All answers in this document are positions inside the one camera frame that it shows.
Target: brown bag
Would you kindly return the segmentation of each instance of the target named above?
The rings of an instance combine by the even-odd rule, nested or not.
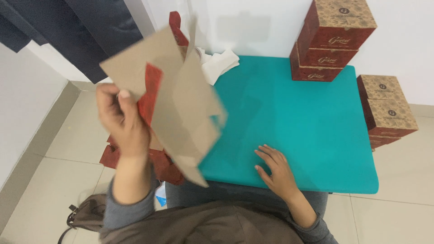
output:
[[[78,208],[71,205],[69,209],[72,213],[66,220],[69,228],[63,232],[57,244],[62,244],[63,237],[71,229],[83,228],[89,231],[99,231],[103,226],[105,198],[105,194],[91,195]]]

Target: kraft paper box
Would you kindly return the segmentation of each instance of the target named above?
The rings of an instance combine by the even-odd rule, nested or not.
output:
[[[359,75],[357,86],[361,99],[406,101],[396,76]]]
[[[358,50],[308,48],[300,49],[298,43],[301,66],[323,66],[344,68],[356,55]]]
[[[298,37],[308,48],[358,50],[377,28],[364,0],[314,0]]]
[[[207,187],[197,166],[220,137],[227,114],[192,52],[196,21],[191,23],[185,62],[170,27],[166,27],[100,66],[136,100],[141,99],[147,87],[153,88],[154,94],[147,96],[152,116],[145,121],[184,177]],[[147,72],[160,75],[148,76]]]
[[[294,44],[289,59],[291,62],[291,74],[293,80],[331,82],[343,69],[334,67],[301,66],[299,62],[297,43]]]
[[[367,99],[362,107],[370,135],[403,137],[419,129],[406,101]]]
[[[387,145],[399,139],[401,139],[401,137],[387,136],[387,135],[369,135],[371,148],[377,148],[383,145]]]

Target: box stack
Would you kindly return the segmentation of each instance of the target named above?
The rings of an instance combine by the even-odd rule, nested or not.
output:
[[[359,75],[357,85],[371,148],[395,142],[418,130],[395,76]]]
[[[289,56],[293,80],[333,81],[376,28],[364,0],[314,0]]]

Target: teal mat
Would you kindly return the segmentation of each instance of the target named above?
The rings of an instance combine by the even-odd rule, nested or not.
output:
[[[253,151],[268,144],[288,158],[301,190],[378,191],[353,66],[333,82],[292,81],[288,58],[240,56],[215,88],[229,116],[199,165],[207,180],[266,188]]]

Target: person's right hand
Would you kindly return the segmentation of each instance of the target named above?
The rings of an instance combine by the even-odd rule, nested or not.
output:
[[[260,151],[255,150],[255,153],[258,154],[271,169],[271,175],[268,175],[259,165],[255,165],[255,169],[270,190],[284,201],[288,202],[292,196],[300,192],[291,168],[289,168],[288,161],[281,152],[265,144],[264,146],[259,146],[259,150]]]
[[[114,84],[96,88],[99,120],[127,158],[146,158],[150,142],[149,128],[138,113],[137,103],[127,90]]]

